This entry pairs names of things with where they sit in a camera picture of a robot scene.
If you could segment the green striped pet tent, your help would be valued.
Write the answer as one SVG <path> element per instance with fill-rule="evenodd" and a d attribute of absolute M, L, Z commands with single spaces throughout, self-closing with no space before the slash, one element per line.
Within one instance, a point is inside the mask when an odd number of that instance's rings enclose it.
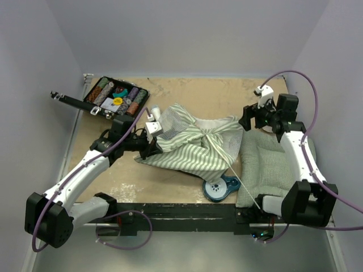
<path fill-rule="evenodd" d="M 136 157 L 136 162 L 189 173 L 213 185 L 237 159 L 243 128 L 236 116 L 200 119 L 175 103 L 159 122 L 164 130 L 157 136 L 162 153 L 144 160 Z"/>

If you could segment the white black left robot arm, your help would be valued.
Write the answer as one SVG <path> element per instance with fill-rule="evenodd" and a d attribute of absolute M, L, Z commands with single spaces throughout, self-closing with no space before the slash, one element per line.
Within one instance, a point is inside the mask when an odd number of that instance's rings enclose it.
<path fill-rule="evenodd" d="M 112 222 L 117 217 L 117 201 L 97 193 L 90 200 L 76 204 L 88 186 L 125 152 L 138 152 L 142 159 L 160 154 L 157 135 L 163 132 L 156 117 L 147 115 L 148 121 L 141 134 L 136 134 L 139 117 L 117 116 L 112 126 L 103 131 L 83 159 L 59 182 L 43 194 L 32 193 L 26 201 L 24 229 L 32 236 L 34 252 L 42 251 L 36 241 L 45 246 L 59 248 L 73 231 L 93 220 Z"/>

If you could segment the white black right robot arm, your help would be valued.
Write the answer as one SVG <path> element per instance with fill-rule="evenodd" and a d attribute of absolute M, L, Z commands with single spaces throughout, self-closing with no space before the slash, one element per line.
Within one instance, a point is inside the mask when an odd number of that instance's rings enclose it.
<path fill-rule="evenodd" d="M 274 102 L 271 93 L 256 95 L 258 102 L 243 108 L 239 123 L 245 131 L 251 130 L 252 119 L 257 129 L 265 126 L 272 128 L 287 155 L 295 182 L 284 197 L 260 195 L 260 204 L 252 209 L 254 219 L 264 223 L 275 214 L 289 224 L 325 227 L 330 221 L 336 199 L 322 188 L 315 177 L 334 193 L 338 193 L 338 189 L 336 185 L 326 183 L 316 166 L 307 136 L 304 135 L 305 125 L 296 119 L 298 97 L 280 94 Z"/>

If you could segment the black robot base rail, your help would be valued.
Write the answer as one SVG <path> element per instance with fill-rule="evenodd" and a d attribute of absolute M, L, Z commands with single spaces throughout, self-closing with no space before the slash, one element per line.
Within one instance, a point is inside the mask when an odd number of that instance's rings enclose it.
<path fill-rule="evenodd" d="M 118 203 L 117 212 L 125 211 L 112 219 L 95 219 L 99 227 L 120 227 L 123 236 L 134 236 L 139 231 L 154 232 L 232 232 L 235 235 L 250 235 L 258 231 L 274 232 L 284 226 L 281 219 L 262 214 L 250 208 L 237 208 L 229 203 Z"/>

